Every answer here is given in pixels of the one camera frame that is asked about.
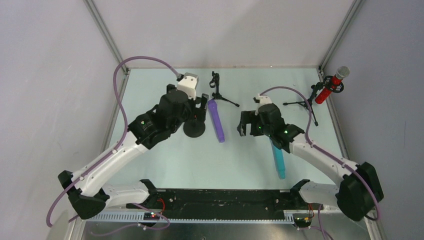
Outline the purple microphone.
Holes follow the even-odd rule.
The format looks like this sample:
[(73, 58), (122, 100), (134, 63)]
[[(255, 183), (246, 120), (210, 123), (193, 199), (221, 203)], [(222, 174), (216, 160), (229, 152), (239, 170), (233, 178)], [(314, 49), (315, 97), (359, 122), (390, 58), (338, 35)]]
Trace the purple microphone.
[(212, 119), (212, 123), (215, 129), (216, 137), (219, 143), (225, 142), (225, 134), (222, 127), (221, 119), (218, 112), (218, 105), (214, 99), (208, 101), (208, 110)]

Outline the round base mic stand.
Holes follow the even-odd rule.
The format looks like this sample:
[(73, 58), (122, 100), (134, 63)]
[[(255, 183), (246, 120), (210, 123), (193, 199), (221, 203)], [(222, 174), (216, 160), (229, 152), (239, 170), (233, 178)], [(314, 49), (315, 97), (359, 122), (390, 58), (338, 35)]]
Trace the round base mic stand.
[(206, 130), (206, 125), (203, 121), (194, 119), (189, 120), (183, 125), (183, 132), (190, 138), (200, 137)]

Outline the black tripod shock-mount stand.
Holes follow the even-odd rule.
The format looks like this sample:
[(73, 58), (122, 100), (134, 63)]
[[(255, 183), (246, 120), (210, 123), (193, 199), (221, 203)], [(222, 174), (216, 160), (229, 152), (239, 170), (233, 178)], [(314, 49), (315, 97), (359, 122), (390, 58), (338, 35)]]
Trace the black tripod shock-mount stand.
[(317, 118), (315, 116), (315, 113), (314, 113), (314, 110), (312, 108), (312, 105), (313, 105), (313, 103), (316, 103), (315, 102), (315, 98), (320, 94), (320, 92), (321, 92), (321, 90), (322, 90), (322, 88), (324, 86), (324, 79), (323, 79), (322, 82), (318, 82), (317, 84), (314, 84), (314, 85), (311, 86), (312, 92), (311, 92), (311, 94), (310, 94), (310, 96), (309, 96), (309, 98), (307, 100), (295, 101), (295, 102), (284, 102), (283, 105), (284, 106), (287, 106), (287, 105), (300, 105), (300, 106), (302, 106), (303, 108), (305, 108), (307, 110), (308, 110), (308, 105), (309, 105), (310, 108), (311, 108), (311, 114), (312, 114), (312, 117), (313, 117), (313, 123), (315, 124), (315, 126), (318, 126), (319, 123), (318, 123)]

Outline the red glitter microphone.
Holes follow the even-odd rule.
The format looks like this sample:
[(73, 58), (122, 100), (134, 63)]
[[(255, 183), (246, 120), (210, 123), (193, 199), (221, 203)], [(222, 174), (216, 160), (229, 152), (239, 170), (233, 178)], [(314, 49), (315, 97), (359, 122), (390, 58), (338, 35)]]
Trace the red glitter microphone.
[(350, 74), (350, 68), (341, 66), (336, 70), (335, 75), (328, 75), (324, 78), (323, 88), (319, 95), (315, 98), (317, 104), (322, 104), (331, 93), (341, 93), (344, 90), (343, 79), (347, 78)]

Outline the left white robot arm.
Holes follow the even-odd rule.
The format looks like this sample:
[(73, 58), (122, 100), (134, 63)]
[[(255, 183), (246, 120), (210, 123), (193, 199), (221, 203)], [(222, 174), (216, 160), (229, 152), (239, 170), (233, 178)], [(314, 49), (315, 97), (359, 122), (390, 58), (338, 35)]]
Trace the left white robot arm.
[(188, 137), (201, 136), (206, 129), (208, 100), (207, 94), (190, 99), (186, 92), (169, 84), (159, 104), (125, 127), (125, 136), (115, 146), (78, 172), (61, 172), (58, 179), (77, 216), (87, 220), (108, 207), (141, 204), (157, 194), (148, 179), (131, 185), (110, 185), (107, 181), (130, 161), (167, 140), (180, 126)]

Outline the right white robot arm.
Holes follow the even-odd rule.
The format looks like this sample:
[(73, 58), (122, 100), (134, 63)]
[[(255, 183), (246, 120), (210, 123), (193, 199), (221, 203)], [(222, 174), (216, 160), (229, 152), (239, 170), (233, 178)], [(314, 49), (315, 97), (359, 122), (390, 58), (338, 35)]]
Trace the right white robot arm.
[(376, 209), (384, 193), (373, 165), (358, 164), (345, 158), (337, 158), (312, 141), (307, 141), (303, 129), (285, 123), (280, 109), (274, 103), (263, 104), (256, 110), (242, 111), (237, 131), (240, 136), (266, 136), (279, 150), (297, 156), (324, 173), (331, 184), (315, 183), (304, 179), (292, 190), (297, 191), (304, 202), (337, 207), (353, 221), (360, 221)]

